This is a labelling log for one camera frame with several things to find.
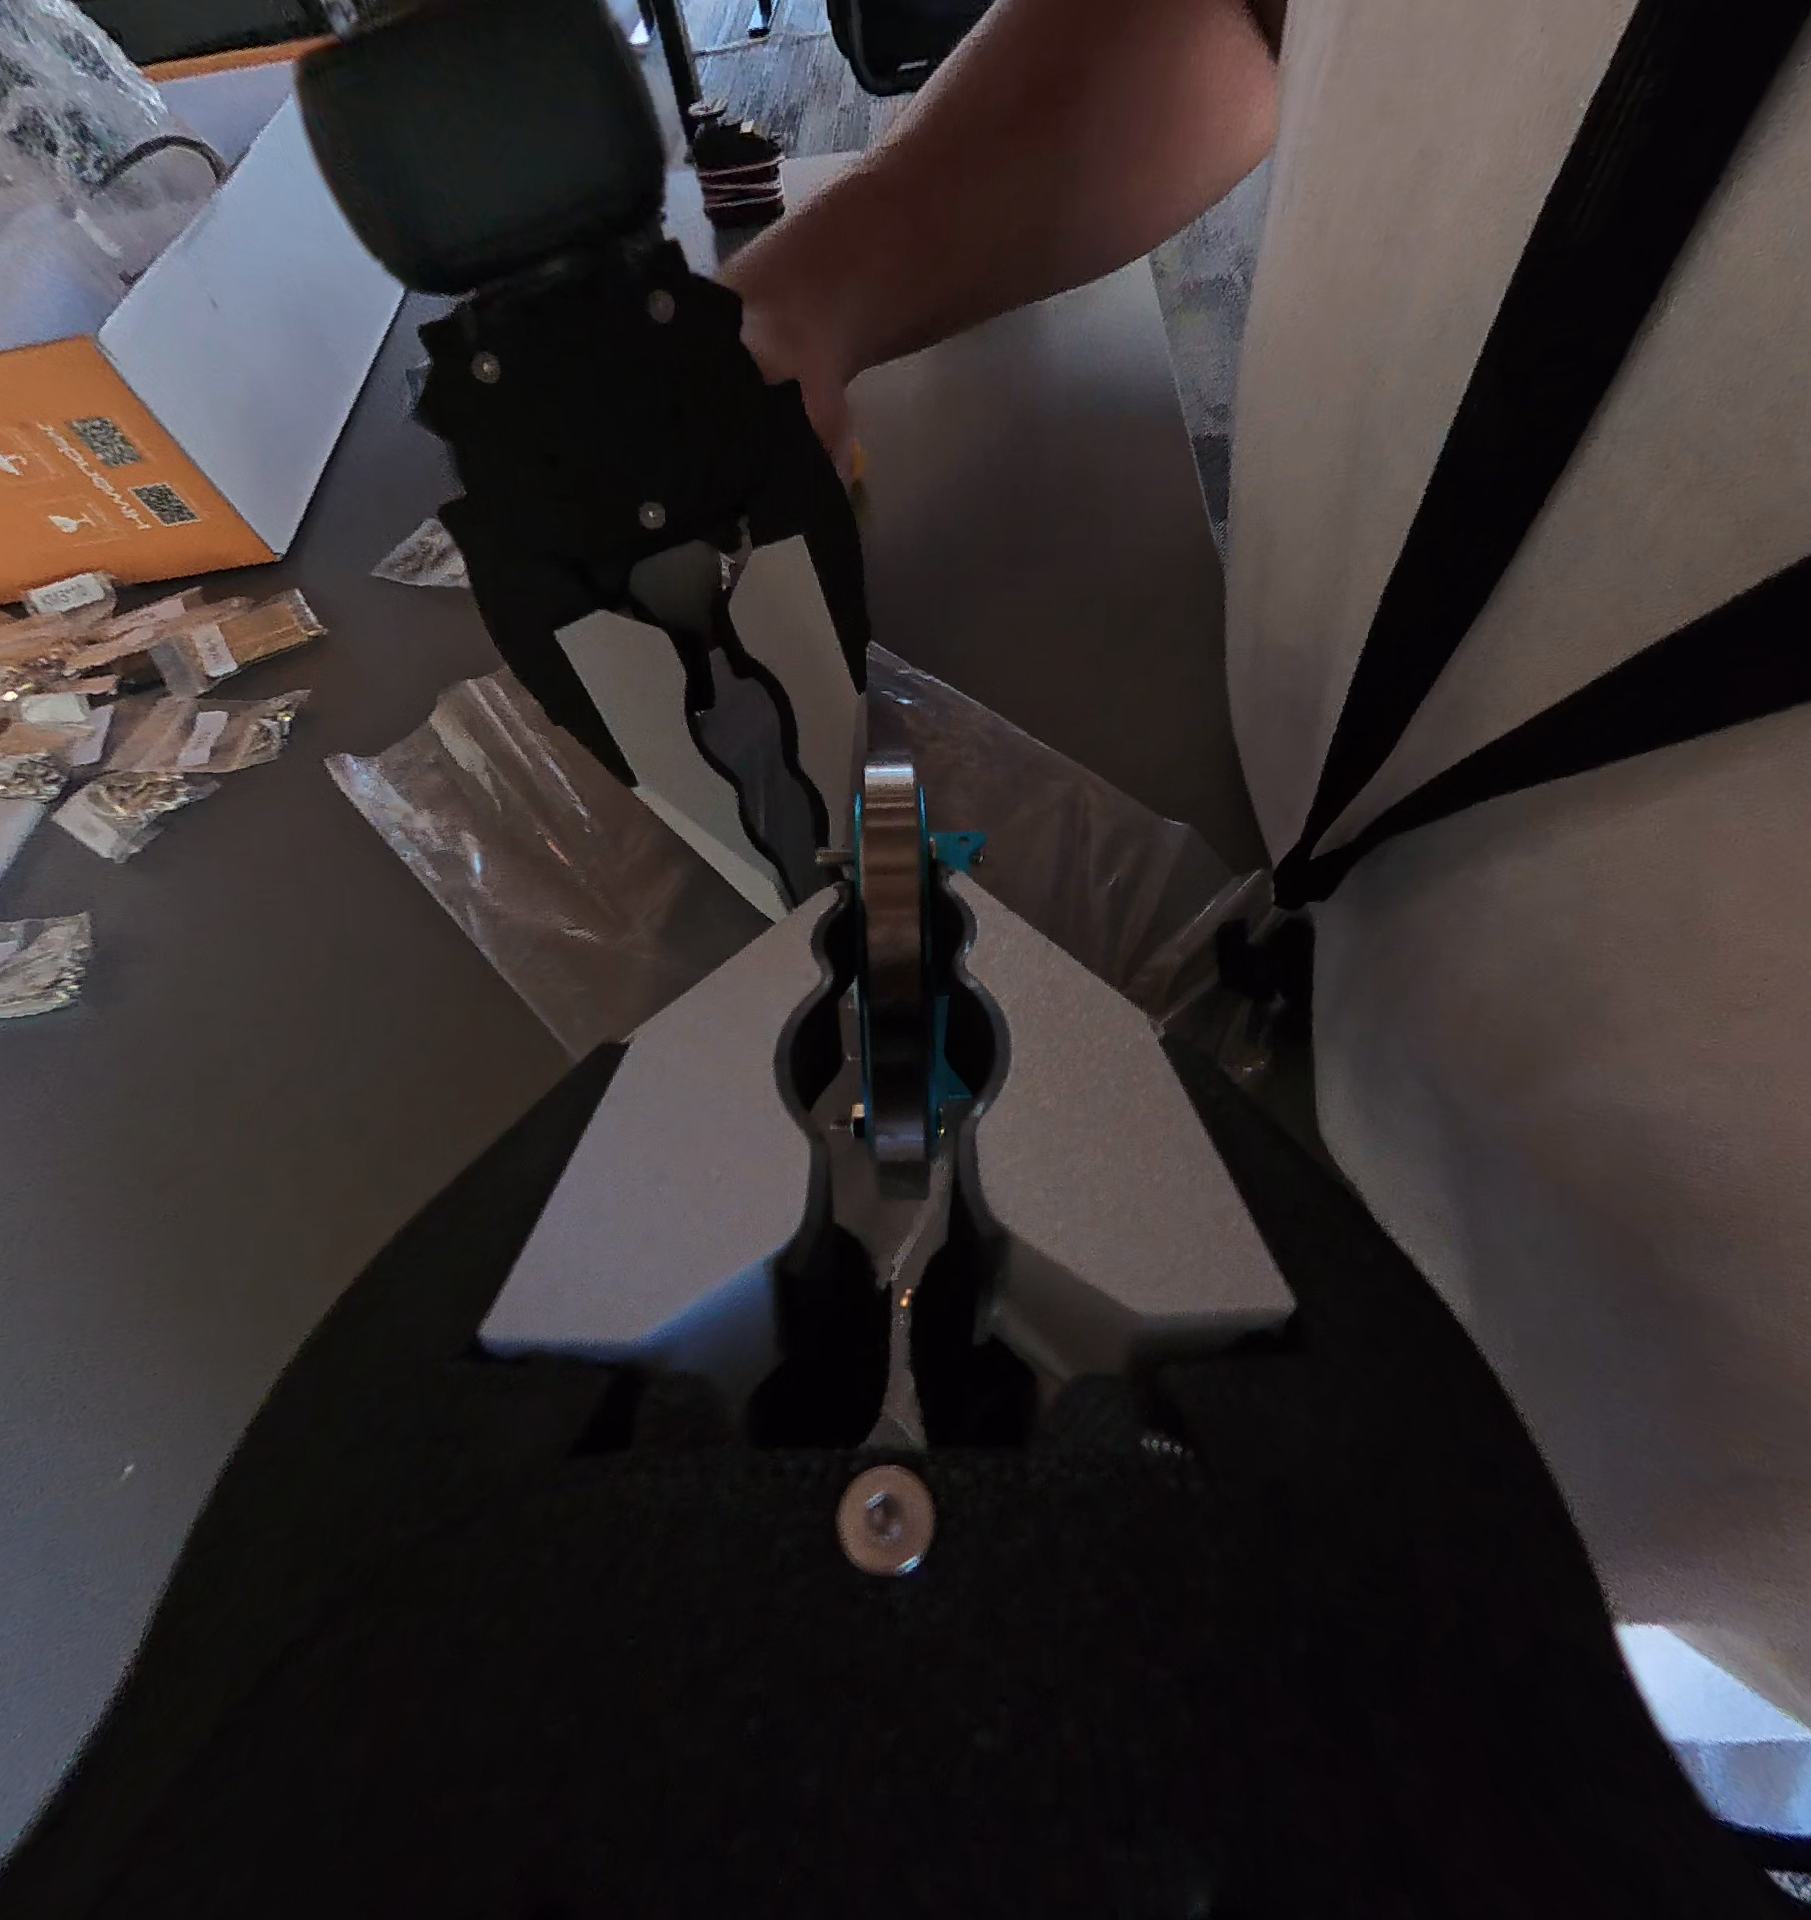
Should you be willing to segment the person's right hand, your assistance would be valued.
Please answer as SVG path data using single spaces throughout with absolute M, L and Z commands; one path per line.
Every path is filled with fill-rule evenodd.
M 842 480 L 842 448 L 855 437 L 850 389 L 878 366 L 878 350 L 831 266 L 798 238 L 796 231 L 768 231 L 733 253 L 720 279 L 740 303 L 740 339 L 766 385 L 796 389 Z

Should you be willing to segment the pile of small hardware bags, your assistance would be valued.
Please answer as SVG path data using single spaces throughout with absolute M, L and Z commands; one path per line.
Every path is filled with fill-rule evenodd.
M 174 589 L 142 606 L 83 571 L 0 604 L 0 885 L 38 829 L 122 866 L 168 818 L 272 762 L 309 699 L 244 680 L 309 649 L 300 589 Z M 0 920 L 0 1024 L 75 1003 L 90 916 Z

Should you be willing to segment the person's right forearm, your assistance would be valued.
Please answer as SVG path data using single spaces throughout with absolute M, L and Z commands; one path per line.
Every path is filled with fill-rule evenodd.
M 993 4 L 774 233 L 829 381 L 1153 253 L 1270 153 L 1285 4 Z

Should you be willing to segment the orange and white cardboard box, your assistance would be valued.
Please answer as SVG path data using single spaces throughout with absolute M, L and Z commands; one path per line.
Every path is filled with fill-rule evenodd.
M 400 303 L 313 160 L 304 51 L 150 69 L 228 175 L 107 313 L 49 313 L 0 352 L 0 604 L 289 552 Z

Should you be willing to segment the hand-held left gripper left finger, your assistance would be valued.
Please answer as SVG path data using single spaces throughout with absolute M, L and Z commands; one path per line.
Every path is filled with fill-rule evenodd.
M 829 886 L 655 1015 L 478 1323 L 490 1358 L 712 1386 L 759 1447 L 874 1427 L 887 1304 L 839 1222 L 852 907 Z

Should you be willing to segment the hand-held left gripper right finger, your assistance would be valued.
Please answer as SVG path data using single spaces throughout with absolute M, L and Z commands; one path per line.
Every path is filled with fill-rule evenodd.
M 1286 1326 L 1294 1295 L 1153 1022 L 972 879 L 941 881 L 937 929 L 971 1104 L 907 1310 L 928 1445 L 1017 1447 L 1045 1386 Z

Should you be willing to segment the clear plastic bag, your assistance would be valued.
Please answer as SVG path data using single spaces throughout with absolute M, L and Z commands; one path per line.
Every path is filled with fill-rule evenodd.
M 88 173 L 170 123 L 155 84 L 73 4 L 0 3 L 0 149 Z
M 1257 1072 L 1264 1020 L 1218 968 L 1247 877 L 991 708 L 883 649 L 870 664 L 932 829 L 987 838 L 980 888 L 1162 1035 Z M 716 877 L 508 673 L 452 686 L 384 755 L 328 769 L 569 1061 L 629 1037 L 781 916 Z

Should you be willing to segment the grey desk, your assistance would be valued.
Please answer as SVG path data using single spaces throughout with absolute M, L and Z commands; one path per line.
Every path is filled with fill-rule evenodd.
M 878 641 L 1257 860 L 1223 587 L 1138 262 L 863 376 Z M 64 1009 L 0 1022 L 0 1861 L 133 1657 L 196 1510 L 317 1321 L 566 1061 L 330 781 L 495 658 L 462 595 L 371 567 L 451 496 L 397 314 L 289 563 L 330 626 L 287 751 L 103 862 L 40 827 L 0 918 L 88 912 Z

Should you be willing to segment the black servo motor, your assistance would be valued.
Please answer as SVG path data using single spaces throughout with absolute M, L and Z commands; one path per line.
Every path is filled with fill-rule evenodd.
M 783 153 L 776 138 L 714 101 L 694 103 L 683 125 L 701 212 L 714 231 L 761 231 L 781 218 Z

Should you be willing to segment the black office chair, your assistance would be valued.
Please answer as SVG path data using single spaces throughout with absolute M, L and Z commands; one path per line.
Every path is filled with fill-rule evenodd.
M 915 94 L 987 14 L 987 3 L 826 3 L 833 45 L 874 99 Z

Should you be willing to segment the blue disc with bearing ring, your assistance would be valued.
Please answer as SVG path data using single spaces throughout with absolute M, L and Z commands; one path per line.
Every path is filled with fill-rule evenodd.
M 932 833 L 915 756 L 887 742 L 867 749 L 844 851 L 818 857 L 848 886 L 854 1133 L 885 1200 L 930 1196 L 954 1130 L 987 1092 L 997 1042 L 948 890 L 984 851 L 978 833 Z

